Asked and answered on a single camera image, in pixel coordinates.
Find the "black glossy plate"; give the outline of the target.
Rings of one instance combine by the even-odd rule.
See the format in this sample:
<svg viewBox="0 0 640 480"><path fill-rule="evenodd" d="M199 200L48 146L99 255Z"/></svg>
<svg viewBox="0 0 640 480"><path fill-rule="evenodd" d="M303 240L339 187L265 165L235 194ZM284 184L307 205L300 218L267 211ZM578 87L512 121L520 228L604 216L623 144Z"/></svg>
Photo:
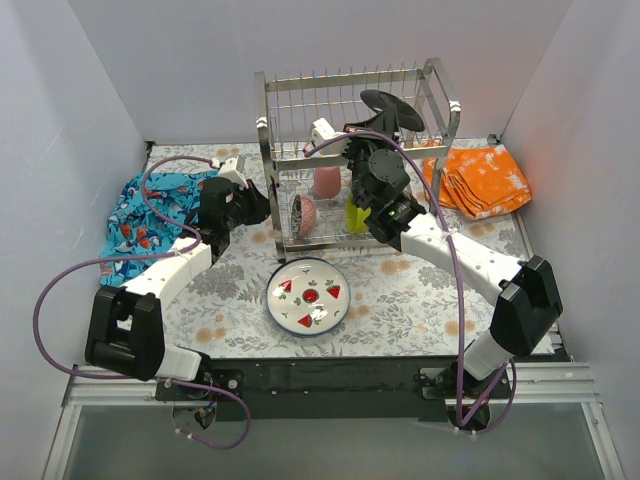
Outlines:
<svg viewBox="0 0 640 480"><path fill-rule="evenodd" d="M366 89L360 93L363 103L378 114L393 113L399 128L422 132L425 124L420 114L401 98L381 90Z"/></svg>

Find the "pink plastic cup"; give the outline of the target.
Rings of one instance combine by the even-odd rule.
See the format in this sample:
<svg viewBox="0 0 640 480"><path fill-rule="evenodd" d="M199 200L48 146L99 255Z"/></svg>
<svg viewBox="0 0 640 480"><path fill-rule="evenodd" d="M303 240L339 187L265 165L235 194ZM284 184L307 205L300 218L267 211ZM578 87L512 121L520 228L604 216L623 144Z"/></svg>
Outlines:
<svg viewBox="0 0 640 480"><path fill-rule="evenodd" d="M331 199L341 190L341 172L339 166L316 168L313 178L313 189L320 199Z"/></svg>

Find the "pink patterned bowl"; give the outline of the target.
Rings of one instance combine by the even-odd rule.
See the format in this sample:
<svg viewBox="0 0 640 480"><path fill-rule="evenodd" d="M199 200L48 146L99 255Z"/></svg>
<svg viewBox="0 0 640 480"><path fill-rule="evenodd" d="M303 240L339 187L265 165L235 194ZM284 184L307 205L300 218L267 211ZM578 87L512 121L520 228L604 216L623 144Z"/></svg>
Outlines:
<svg viewBox="0 0 640 480"><path fill-rule="evenodd" d="M309 237L315 229L317 219L318 212L314 201L306 196L296 195L292 203L290 215L293 237L295 239Z"/></svg>

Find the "lime green bowl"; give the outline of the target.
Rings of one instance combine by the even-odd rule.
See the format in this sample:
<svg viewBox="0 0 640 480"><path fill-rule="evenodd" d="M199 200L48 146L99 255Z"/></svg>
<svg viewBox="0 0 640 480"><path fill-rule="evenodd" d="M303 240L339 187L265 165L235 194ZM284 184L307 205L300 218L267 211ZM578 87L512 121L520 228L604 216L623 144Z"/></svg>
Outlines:
<svg viewBox="0 0 640 480"><path fill-rule="evenodd" d="M357 207L352 196L348 197L346 202L346 228L351 235L365 233L368 229L366 220L371 214L371 209L362 209Z"/></svg>

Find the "white plate with strawberry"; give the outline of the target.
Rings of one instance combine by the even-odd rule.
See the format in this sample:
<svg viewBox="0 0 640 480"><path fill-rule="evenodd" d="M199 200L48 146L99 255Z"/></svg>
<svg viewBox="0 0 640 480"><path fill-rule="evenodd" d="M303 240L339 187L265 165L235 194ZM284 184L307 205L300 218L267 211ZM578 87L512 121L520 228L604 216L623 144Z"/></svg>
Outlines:
<svg viewBox="0 0 640 480"><path fill-rule="evenodd" d="M333 264L304 257L281 265L266 286L266 306L283 330L315 337L339 326L351 303L347 277Z"/></svg>

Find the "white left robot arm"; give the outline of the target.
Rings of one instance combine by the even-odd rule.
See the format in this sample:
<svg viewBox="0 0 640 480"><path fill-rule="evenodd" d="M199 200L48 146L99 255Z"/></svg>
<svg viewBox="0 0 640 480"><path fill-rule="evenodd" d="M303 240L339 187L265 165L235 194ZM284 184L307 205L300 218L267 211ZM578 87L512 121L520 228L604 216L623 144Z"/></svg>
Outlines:
<svg viewBox="0 0 640 480"><path fill-rule="evenodd" d="M121 286L105 286L96 293L87 363L143 381L178 379L188 398L205 398L213 377L201 367L204 355L165 339L165 310L224 253L234 229L260 224L270 213L269 199L251 180L205 180L199 205L186 215L172 245L180 253L155 261Z"/></svg>

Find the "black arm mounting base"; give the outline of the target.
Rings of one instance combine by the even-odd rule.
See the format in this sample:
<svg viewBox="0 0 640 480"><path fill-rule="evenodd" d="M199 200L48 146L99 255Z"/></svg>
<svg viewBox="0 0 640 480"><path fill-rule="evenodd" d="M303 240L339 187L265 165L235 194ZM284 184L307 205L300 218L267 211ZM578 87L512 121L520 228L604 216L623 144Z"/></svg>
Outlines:
<svg viewBox="0 0 640 480"><path fill-rule="evenodd" d="M450 356L209 360L200 379L231 398L160 384L158 401L217 403L220 422L276 419L454 418Z"/></svg>

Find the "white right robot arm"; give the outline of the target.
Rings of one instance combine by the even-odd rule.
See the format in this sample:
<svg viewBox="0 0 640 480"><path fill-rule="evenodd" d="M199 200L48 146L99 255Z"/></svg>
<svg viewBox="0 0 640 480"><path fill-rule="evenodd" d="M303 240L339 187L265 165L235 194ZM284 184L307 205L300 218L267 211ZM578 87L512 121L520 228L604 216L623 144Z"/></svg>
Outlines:
<svg viewBox="0 0 640 480"><path fill-rule="evenodd" d="M405 191L415 163L393 138L350 127L343 155L352 174L354 204L369 212L364 223L382 244L426 260L471 287L493 306L490 326L472 343L458 341L458 355L435 384L475 397L509 360L530 355L563 312L551 264L502 255L448 226L440 208L428 212Z"/></svg>

